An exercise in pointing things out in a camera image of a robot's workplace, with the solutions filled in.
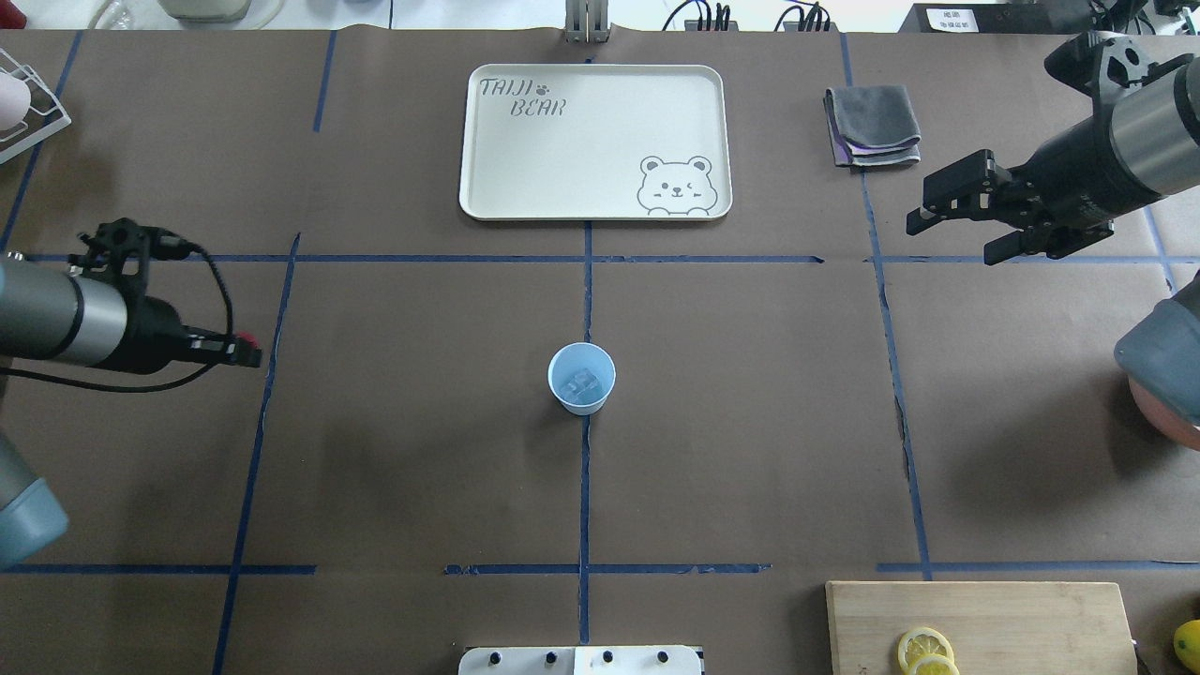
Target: blue paper cup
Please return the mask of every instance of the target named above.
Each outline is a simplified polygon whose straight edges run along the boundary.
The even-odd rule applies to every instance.
[[[608,400],[617,383],[617,366],[600,347],[575,342],[550,359],[546,381],[564,408],[578,416],[592,414]]]

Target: wooden cutting board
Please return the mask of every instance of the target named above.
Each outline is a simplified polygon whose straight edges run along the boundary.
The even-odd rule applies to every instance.
[[[940,631],[962,675],[1134,675],[1116,584],[829,581],[834,675],[904,675],[896,643]]]

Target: white tray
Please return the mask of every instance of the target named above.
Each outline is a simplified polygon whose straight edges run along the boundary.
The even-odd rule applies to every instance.
[[[713,68],[490,64],[470,74],[458,203],[472,217],[714,220],[732,202]]]

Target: bear illustration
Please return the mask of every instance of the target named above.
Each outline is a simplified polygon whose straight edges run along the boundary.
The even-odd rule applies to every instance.
[[[716,205],[716,189],[708,178],[713,162],[692,157],[686,162],[664,162],[659,157],[642,160],[642,187],[637,203],[647,215],[708,215]]]

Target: paper cup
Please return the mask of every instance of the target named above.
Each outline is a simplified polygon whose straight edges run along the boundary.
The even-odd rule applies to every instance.
[[[29,83],[0,72],[0,131],[12,129],[29,113]]]
[[[550,359],[550,390],[575,414],[592,414],[608,400],[617,383],[617,366],[607,352],[590,342],[568,345]]]

